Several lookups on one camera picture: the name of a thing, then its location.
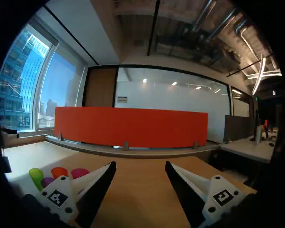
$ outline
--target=orange desk divider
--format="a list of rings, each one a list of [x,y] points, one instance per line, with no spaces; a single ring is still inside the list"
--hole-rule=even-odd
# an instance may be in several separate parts
[[[56,107],[55,136],[129,147],[190,147],[206,144],[208,114],[157,109]]]

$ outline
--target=pink cup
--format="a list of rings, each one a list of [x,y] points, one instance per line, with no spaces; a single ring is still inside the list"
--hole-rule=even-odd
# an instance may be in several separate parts
[[[74,180],[79,178],[79,177],[82,177],[84,175],[87,175],[89,173],[90,172],[87,169],[82,169],[82,168],[73,169],[71,171],[71,174],[72,174]]]

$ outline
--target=exposed ceiling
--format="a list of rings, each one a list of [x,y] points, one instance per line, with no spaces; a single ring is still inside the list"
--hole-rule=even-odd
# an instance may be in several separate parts
[[[146,46],[152,40],[151,54],[198,62],[226,76],[259,61],[261,56],[268,56],[265,72],[279,70],[253,23],[228,0],[161,0],[152,38],[156,0],[113,2],[114,14],[128,42]],[[258,73],[259,68],[260,63],[256,63],[243,70],[244,79]],[[262,79],[260,88],[270,77]],[[253,87],[255,81],[247,79],[245,83]]]

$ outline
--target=glass window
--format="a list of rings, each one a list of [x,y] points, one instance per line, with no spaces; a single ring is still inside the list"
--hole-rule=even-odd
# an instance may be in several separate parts
[[[51,43],[30,25],[13,43],[0,72],[1,126],[17,130],[32,128],[34,88],[50,47]]]
[[[253,117],[253,98],[246,93],[231,87],[233,101],[233,115]]]
[[[85,63],[59,44],[48,66],[39,102],[38,126],[54,127],[57,106],[75,106]]]
[[[230,115],[226,85],[174,71],[119,68],[115,98],[117,108],[206,112],[207,139],[215,142],[223,141],[225,115]]]

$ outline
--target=white desk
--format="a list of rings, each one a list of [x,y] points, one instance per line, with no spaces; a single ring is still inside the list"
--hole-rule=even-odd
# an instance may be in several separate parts
[[[236,140],[228,144],[221,144],[220,148],[255,161],[269,163],[274,149],[274,147],[270,146],[269,143],[274,142],[261,141],[256,145],[254,141],[250,141],[251,138],[252,136],[247,139]]]

